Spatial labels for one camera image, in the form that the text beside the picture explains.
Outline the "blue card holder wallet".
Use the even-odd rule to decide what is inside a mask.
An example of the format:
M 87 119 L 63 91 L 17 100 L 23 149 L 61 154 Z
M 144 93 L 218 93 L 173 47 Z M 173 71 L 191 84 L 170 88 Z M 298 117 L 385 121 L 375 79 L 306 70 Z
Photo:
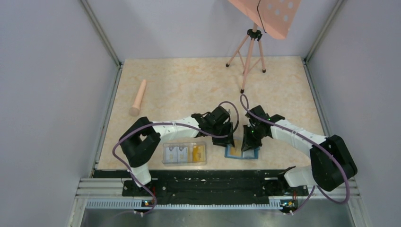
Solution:
M 231 158 L 231 159 L 258 159 L 259 158 L 260 148 L 242 151 L 242 157 L 238 158 L 238 157 L 230 156 L 228 154 L 230 147 L 231 147 L 231 145 L 227 145 L 227 147 L 225 148 L 225 154 L 224 154 L 225 158 Z

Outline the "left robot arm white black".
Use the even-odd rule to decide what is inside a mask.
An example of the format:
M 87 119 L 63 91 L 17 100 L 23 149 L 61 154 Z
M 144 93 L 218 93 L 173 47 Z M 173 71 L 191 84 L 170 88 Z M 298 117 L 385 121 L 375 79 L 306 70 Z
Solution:
M 212 112 L 193 113 L 176 121 L 155 122 L 141 117 L 120 137 L 117 145 L 128 160 L 126 166 L 134 179 L 134 190 L 139 195 L 147 195 L 152 188 L 148 161 L 160 143 L 210 136 L 213 145 L 225 147 L 234 145 L 235 129 L 229 112 L 218 106 Z

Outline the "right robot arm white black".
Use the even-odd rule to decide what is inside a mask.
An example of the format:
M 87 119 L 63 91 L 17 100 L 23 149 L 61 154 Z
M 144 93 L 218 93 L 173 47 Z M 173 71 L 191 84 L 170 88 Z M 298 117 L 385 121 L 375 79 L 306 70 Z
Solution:
M 242 151 L 259 148 L 262 139 L 270 137 L 288 143 L 310 158 L 309 166 L 289 167 L 279 174 L 277 188 L 281 194 L 290 195 L 296 187 L 304 185 L 331 192 L 345 182 L 344 175 L 350 179 L 357 174 L 357 166 L 342 137 L 311 133 L 279 114 L 269 116 L 260 105 L 245 116 L 249 123 L 244 125 Z

